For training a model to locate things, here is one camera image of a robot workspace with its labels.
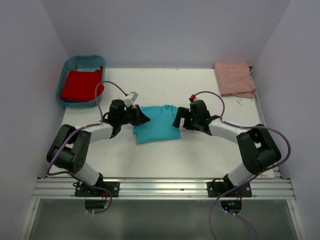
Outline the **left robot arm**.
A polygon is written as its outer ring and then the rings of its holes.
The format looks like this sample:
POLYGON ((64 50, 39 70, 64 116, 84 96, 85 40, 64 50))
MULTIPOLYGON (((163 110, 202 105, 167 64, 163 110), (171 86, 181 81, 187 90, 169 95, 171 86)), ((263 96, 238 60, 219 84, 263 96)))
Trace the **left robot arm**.
POLYGON ((51 167, 56 166, 84 183, 92 196, 101 195, 104 190, 103 176, 86 162, 90 144, 114 138, 124 125, 136 127, 150 121, 139 105, 129 105, 124 100, 115 99, 98 123, 78 128, 62 125, 46 155, 49 163, 46 175, 58 175, 57 172, 50 172, 51 167))

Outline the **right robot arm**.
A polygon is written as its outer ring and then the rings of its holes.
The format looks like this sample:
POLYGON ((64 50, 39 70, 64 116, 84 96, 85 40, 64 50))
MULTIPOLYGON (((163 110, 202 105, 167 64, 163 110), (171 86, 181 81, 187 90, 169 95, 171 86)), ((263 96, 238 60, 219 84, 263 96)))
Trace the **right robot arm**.
POLYGON ((222 120, 221 115, 211 115, 203 100, 195 100, 189 108, 178 107, 172 126, 220 137, 237 144, 242 162, 223 177, 223 192, 235 196, 241 184, 259 175, 278 162, 282 155, 266 126, 239 126, 222 120))

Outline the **teal t-shirt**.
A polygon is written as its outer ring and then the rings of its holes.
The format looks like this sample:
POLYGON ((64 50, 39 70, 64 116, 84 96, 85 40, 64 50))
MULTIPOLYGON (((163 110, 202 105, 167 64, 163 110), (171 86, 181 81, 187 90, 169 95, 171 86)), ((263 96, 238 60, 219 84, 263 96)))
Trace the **teal t-shirt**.
POLYGON ((133 127, 132 132, 135 134, 138 145, 181 138, 179 128, 173 127, 178 112, 176 106, 165 104, 162 106, 141 106, 140 109, 150 121, 133 127))

